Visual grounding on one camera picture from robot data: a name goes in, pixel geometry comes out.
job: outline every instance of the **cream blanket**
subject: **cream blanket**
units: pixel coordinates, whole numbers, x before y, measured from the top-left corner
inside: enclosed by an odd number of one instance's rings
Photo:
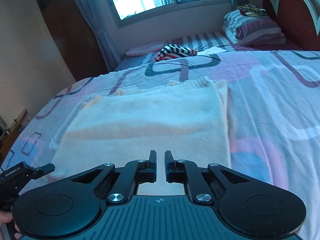
[[[122,167],[157,152],[157,182],[140,185],[141,195],[184,194],[181,184],[168,184],[164,152],[199,167],[230,167],[227,124],[228,87],[207,77],[115,96],[95,97],[65,131],[52,159],[50,176],[62,179],[103,163]]]

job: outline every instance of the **ribbed surface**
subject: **ribbed surface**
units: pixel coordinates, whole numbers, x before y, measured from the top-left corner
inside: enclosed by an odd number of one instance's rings
[[[226,228],[209,207],[186,196],[134,196],[109,207],[101,220],[72,240],[245,240]],[[24,236],[22,240],[31,240]],[[299,240],[291,236],[287,240]]]

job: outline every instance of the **finger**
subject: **finger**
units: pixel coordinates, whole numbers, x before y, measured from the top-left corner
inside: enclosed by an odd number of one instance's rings
[[[5,212],[0,210],[0,222],[1,223],[10,223],[13,220],[11,212]]]
[[[17,239],[17,240],[19,240],[21,237],[22,237],[21,233],[15,233],[14,234],[14,238]]]
[[[14,228],[20,233],[20,230],[19,230],[19,228],[18,228],[16,223],[14,223]]]

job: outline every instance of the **heart-shaped headboard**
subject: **heart-shaped headboard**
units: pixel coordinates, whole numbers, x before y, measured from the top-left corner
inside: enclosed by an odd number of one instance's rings
[[[304,50],[320,51],[320,17],[310,0],[263,0],[284,35]]]

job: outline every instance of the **wooden table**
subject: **wooden table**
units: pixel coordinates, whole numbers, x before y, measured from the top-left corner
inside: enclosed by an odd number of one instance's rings
[[[10,135],[5,134],[1,139],[0,145],[0,164],[3,163],[6,158],[8,152],[10,151],[12,145],[20,135],[19,126],[21,124],[22,119],[26,115],[27,110],[23,109],[21,114],[15,119],[15,123],[10,127]]]

